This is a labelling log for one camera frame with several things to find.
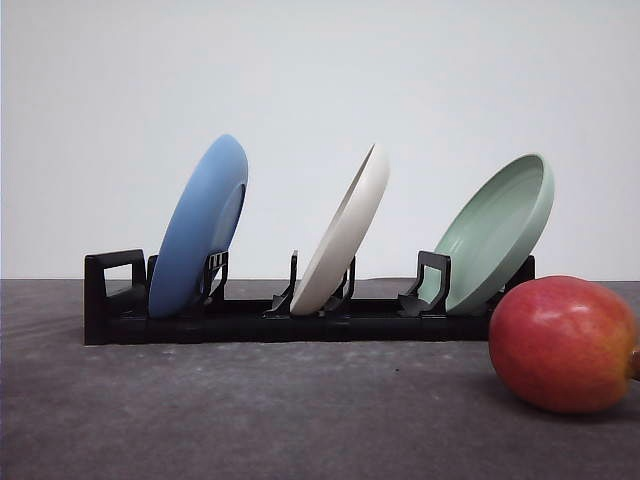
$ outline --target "gray tabletop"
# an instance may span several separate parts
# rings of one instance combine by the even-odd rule
[[[607,286],[640,311],[640,283]],[[638,478],[640,383],[607,412],[557,416],[500,384],[484,342],[84,347],[81,281],[14,280],[2,430],[8,480]]]

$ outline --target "white backdrop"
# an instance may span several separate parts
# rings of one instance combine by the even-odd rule
[[[2,276],[156,253],[210,143],[250,185],[231,276],[304,268],[372,142],[391,179],[359,276],[408,276],[537,151],[540,275],[640,280],[640,2],[4,0]]]

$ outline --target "dish rack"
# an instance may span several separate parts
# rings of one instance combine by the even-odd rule
[[[225,295],[229,252],[210,254],[205,261],[202,294],[190,307],[168,318],[150,318],[148,292],[157,255],[145,268],[142,250],[88,255],[84,278],[85,345],[203,342],[290,342],[350,340],[486,340],[491,314],[504,293],[535,275],[529,256],[520,269],[492,297],[484,313],[456,316],[446,313],[451,281],[451,258],[420,251],[415,281],[404,294],[390,299],[353,298],[356,260],[316,314],[293,316],[289,306],[296,288],[298,252],[291,256],[289,284],[272,299],[237,300]],[[104,271],[132,266],[131,287],[108,295]],[[425,269],[440,272],[440,288],[431,302],[418,298]],[[220,280],[214,287],[214,278]]]

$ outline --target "plate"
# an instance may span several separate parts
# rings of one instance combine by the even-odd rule
[[[317,312],[336,290],[362,243],[389,179],[387,154],[372,145],[291,300],[293,315]]]
[[[247,188],[242,146],[223,135],[209,147],[180,197],[149,289],[149,316],[167,317],[200,294],[204,262],[229,248]]]
[[[525,155],[496,173],[465,205],[435,252],[451,257],[447,313],[479,313],[533,250],[553,205],[554,181],[540,155]],[[430,301],[440,288],[426,275],[418,294]]]

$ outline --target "mango stem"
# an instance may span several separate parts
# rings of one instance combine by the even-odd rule
[[[629,364],[631,365],[631,378],[640,381],[640,345],[637,345],[631,352]]]

